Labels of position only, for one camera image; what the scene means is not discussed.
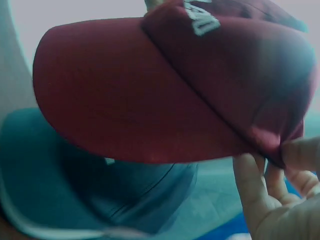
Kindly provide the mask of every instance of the red baseball cap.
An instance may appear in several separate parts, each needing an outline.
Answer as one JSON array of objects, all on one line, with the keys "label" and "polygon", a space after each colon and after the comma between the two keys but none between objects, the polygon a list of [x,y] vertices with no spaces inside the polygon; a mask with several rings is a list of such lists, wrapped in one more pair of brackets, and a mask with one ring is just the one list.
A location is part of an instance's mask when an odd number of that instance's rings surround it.
[{"label": "red baseball cap", "polygon": [[303,135],[318,78],[304,24],[268,0],[171,0],[50,29],[33,85],[47,121],[99,156],[186,163]]}]

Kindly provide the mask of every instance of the person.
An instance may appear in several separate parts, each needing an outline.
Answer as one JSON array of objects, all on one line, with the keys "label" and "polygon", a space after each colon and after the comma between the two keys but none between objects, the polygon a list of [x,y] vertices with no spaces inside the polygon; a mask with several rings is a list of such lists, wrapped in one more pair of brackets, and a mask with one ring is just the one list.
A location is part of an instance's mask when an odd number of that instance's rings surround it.
[{"label": "person", "polygon": [[[320,239],[320,137],[297,139],[282,146],[286,169],[243,154],[233,161],[234,176],[249,234],[230,240]],[[288,192],[284,176],[302,199]]]}]

